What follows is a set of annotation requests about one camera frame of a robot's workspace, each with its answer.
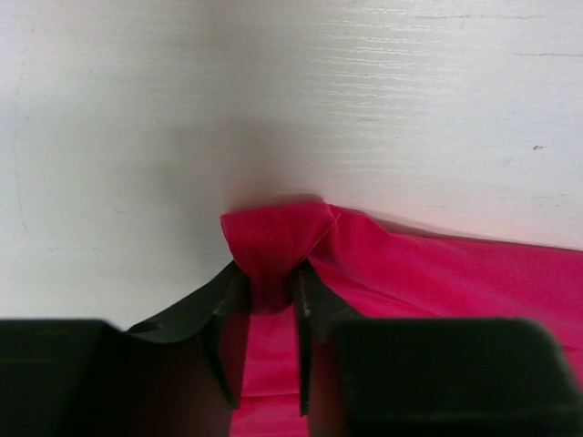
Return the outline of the pink t shirt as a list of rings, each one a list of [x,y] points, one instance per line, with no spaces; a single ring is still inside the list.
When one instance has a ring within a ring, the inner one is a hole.
[[[318,201],[246,209],[220,219],[251,280],[253,316],[234,436],[304,436],[289,273],[311,262],[368,316],[523,317],[558,339],[582,372],[582,255],[568,249],[402,230]]]

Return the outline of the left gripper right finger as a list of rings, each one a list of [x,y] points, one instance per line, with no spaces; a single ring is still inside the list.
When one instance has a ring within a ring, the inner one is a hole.
[[[291,295],[312,436],[582,433],[574,373],[533,321],[367,317],[306,262]]]

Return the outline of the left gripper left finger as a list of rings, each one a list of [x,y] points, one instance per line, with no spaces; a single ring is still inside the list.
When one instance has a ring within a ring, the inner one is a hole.
[[[235,264],[122,330],[1,323],[4,436],[226,436],[240,405],[249,282]]]

